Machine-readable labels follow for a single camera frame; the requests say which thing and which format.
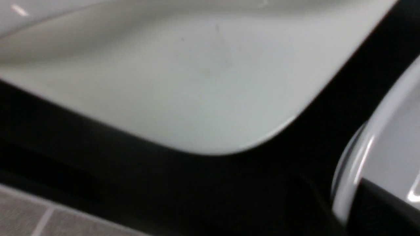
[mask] white sink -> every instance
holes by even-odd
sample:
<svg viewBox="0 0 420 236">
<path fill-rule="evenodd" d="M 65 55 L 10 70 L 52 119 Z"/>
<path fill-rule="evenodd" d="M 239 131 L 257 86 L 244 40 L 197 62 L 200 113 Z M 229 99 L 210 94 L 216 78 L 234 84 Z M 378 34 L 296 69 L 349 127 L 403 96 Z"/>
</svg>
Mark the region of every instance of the white sink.
<svg viewBox="0 0 420 236">
<path fill-rule="evenodd" d="M 396 0 L 116 0 L 54 18 L 101 1 L 21 2 L 0 0 L 1 80 L 160 145 L 220 155 L 291 123 Z"/>
</svg>

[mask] ceramic sink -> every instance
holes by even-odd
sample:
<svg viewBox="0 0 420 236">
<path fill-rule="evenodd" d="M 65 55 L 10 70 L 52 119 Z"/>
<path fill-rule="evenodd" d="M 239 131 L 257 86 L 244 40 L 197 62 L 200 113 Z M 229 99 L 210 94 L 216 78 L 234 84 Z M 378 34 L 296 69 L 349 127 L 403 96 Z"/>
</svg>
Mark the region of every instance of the ceramic sink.
<svg viewBox="0 0 420 236">
<path fill-rule="evenodd" d="M 396 0 L 0 0 L 0 79 L 184 152 L 281 132 Z"/>
</svg>

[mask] black countertop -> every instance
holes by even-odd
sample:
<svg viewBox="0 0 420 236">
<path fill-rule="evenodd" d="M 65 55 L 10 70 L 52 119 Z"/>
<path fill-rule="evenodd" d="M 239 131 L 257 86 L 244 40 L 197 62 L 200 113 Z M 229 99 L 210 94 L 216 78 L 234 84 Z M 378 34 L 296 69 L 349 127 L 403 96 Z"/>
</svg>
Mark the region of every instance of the black countertop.
<svg viewBox="0 0 420 236">
<path fill-rule="evenodd" d="M 400 0 L 288 128 L 223 157 L 164 148 L 0 83 L 0 182 L 149 233 L 285 235 L 287 178 L 308 177 L 328 200 L 341 152 L 419 42 L 420 2 Z"/>
</svg>

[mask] sink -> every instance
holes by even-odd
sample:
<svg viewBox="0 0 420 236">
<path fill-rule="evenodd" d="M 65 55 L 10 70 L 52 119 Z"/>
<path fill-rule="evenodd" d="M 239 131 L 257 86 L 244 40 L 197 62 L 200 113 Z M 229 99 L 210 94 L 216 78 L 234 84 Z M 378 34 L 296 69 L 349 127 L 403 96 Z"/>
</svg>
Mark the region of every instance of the sink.
<svg viewBox="0 0 420 236">
<path fill-rule="evenodd" d="M 396 0 L 37 2 L 0 3 L 2 81 L 141 139 L 225 155 L 287 127 Z"/>
</svg>

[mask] tile grout line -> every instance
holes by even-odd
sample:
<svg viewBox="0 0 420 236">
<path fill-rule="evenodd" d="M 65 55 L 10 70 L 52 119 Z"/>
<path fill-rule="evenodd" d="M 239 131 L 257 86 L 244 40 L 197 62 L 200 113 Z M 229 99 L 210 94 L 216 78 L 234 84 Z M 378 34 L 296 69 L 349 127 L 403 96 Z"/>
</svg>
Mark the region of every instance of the tile grout line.
<svg viewBox="0 0 420 236">
<path fill-rule="evenodd" d="M 37 226 L 35 227 L 34 231 L 32 232 L 31 236 L 40 236 L 41 235 L 42 230 L 47 225 L 48 221 L 50 220 L 51 216 L 53 215 L 54 210 L 55 210 L 55 206 L 49 206 L 47 208 L 44 215 L 41 217 Z"/>
</svg>

